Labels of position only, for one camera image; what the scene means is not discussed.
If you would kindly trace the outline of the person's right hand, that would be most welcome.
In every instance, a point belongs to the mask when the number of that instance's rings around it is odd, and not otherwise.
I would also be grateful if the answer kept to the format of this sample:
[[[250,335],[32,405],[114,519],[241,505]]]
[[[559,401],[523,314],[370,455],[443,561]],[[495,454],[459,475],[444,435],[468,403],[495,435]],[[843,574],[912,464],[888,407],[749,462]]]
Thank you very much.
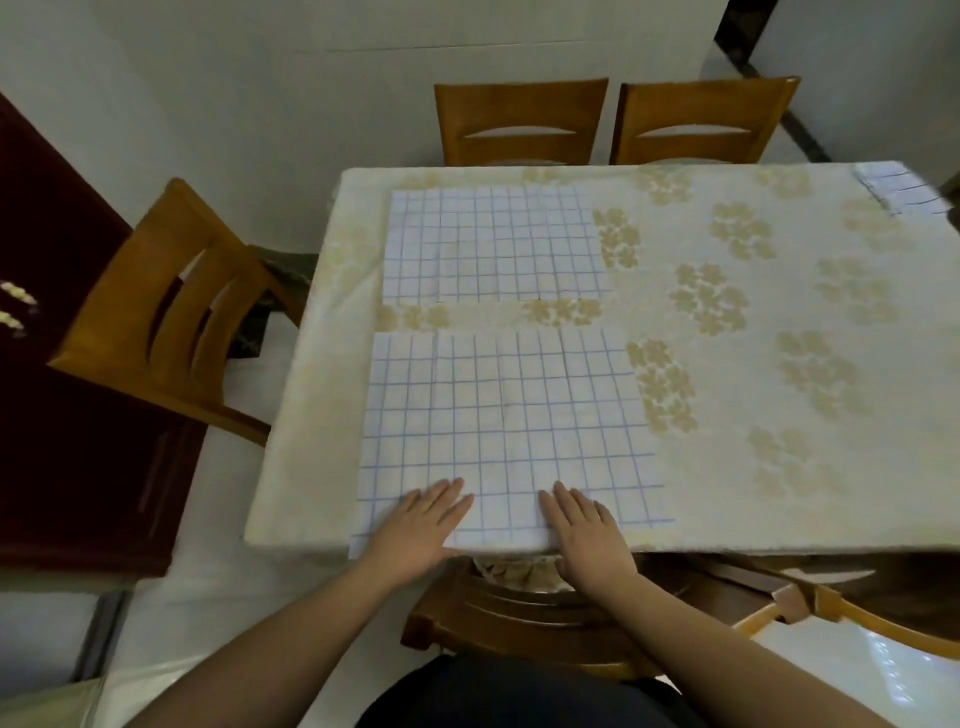
[[[639,570],[623,536],[604,537],[596,525],[596,501],[582,494],[589,500],[589,522],[570,529],[553,528],[553,491],[540,491],[537,496],[558,544],[562,578],[577,592],[601,603],[634,581]]]

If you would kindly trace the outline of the dark red wooden cabinet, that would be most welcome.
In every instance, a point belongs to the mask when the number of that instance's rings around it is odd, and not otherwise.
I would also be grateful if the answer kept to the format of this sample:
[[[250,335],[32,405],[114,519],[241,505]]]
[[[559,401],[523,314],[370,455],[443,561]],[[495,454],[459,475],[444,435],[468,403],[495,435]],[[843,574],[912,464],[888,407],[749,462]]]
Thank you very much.
[[[0,93],[0,569],[171,567],[208,428],[48,365],[130,233]]]

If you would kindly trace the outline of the large blue grid paper sheet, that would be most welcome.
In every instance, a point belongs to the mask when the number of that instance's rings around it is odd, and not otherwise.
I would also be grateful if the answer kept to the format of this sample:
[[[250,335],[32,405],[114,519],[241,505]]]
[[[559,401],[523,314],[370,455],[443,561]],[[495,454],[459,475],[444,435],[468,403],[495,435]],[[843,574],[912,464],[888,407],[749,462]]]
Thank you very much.
[[[463,481],[463,552],[543,552],[538,494],[604,504],[624,534],[675,523],[623,333],[613,326],[374,335],[349,558],[411,491]]]

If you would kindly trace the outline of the dark door frame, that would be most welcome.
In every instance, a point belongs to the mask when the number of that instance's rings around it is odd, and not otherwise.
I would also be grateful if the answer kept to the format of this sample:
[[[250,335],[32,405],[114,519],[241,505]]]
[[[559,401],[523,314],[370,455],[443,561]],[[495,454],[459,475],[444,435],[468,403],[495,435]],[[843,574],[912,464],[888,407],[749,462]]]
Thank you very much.
[[[746,78],[761,77],[751,63],[751,56],[778,3],[779,0],[728,0],[726,4],[714,41]],[[786,109],[783,113],[781,126],[811,164],[833,161],[792,110]]]

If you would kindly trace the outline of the person's left forearm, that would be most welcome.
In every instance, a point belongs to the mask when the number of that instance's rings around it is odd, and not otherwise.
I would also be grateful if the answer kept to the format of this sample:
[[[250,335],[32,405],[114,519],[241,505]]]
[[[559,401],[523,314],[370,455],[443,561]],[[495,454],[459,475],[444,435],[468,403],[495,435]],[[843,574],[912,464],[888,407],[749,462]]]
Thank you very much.
[[[125,728],[297,728],[346,652],[406,583],[362,559],[235,637]]]

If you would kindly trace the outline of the person's dark clothing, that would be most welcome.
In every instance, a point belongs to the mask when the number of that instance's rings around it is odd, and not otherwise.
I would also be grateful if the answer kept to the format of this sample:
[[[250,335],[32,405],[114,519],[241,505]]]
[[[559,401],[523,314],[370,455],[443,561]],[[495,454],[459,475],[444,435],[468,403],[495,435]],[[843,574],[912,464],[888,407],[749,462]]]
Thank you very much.
[[[674,687],[517,658],[443,655],[401,678],[356,728],[710,728]]]

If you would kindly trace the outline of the beige floral tablecloth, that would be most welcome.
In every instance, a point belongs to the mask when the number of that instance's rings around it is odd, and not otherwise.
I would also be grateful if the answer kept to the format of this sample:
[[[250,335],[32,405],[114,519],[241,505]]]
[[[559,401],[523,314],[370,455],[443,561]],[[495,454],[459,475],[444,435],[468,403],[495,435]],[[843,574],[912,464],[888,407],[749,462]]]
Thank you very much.
[[[392,192],[583,185],[613,291],[386,304]],[[675,522],[637,552],[960,552],[960,234],[854,165],[342,174],[245,542],[350,555],[376,334],[614,327]]]

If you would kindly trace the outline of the dark patterned chair cushion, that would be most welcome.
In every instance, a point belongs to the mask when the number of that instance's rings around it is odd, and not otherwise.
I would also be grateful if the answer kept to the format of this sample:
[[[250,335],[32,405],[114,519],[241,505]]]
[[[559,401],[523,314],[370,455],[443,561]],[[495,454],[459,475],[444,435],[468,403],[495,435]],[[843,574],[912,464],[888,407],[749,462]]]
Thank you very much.
[[[318,252],[285,252],[251,246],[258,260],[291,294],[304,304],[308,298],[319,254]],[[279,300],[265,293],[242,321],[230,344],[229,359],[259,358],[271,315],[283,312]]]

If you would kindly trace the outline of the small blue grid paper sheet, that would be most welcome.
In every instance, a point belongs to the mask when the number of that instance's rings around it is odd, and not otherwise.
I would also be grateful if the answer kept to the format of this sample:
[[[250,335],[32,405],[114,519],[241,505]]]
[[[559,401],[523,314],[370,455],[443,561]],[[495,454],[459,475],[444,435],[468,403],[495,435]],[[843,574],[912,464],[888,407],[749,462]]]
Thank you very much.
[[[899,161],[853,165],[854,176],[894,216],[947,217],[952,206],[938,190]]]

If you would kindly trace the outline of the medium blue grid paper sheet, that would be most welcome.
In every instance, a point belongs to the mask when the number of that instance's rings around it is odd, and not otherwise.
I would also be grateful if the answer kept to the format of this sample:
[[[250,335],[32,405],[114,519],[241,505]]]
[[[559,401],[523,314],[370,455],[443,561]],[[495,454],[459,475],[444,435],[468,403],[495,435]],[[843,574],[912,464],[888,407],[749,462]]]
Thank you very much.
[[[582,184],[391,192],[386,305],[597,300],[613,291]]]

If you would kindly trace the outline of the person's left hand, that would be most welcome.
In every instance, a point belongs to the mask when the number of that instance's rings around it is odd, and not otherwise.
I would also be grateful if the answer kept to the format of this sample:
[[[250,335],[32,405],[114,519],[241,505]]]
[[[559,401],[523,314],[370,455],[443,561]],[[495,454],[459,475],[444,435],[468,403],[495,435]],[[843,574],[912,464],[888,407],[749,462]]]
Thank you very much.
[[[465,516],[474,495],[465,496]],[[426,576],[454,553],[447,542],[455,529],[430,527],[422,521],[422,501],[416,523],[407,529],[383,529],[382,523],[368,539],[358,559],[358,569],[378,587],[394,591]]]

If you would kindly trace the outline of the person's right forearm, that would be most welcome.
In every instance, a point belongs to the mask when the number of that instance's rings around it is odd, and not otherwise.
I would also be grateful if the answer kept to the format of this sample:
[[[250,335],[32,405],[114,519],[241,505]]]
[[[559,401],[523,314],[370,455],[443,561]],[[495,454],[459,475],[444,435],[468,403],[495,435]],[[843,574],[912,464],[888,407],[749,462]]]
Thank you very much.
[[[870,711],[647,579],[618,577],[596,601],[723,728],[858,728]]]

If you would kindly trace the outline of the brown wooden chair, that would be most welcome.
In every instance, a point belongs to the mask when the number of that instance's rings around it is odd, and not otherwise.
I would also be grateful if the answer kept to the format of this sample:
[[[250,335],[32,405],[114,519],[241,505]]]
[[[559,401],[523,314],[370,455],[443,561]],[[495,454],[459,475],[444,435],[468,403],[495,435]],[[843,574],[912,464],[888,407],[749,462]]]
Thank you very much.
[[[609,164],[756,164],[801,82],[797,76],[625,82]]]
[[[399,640],[410,650],[529,659],[609,680],[663,674],[612,617],[577,592],[499,587],[465,557],[450,561],[426,588]]]
[[[49,366],[265,447],[270,425],[224,399],[234,336],[265,295],[301,324],[305,304],[175,177],[106,266]]]
[[[436,84],[448,167],[589,165],[609,80]]]
[[[770,598],[734,629],[853,623],[906,648],[960,663],[960,552],[691,558],[696,569]]]

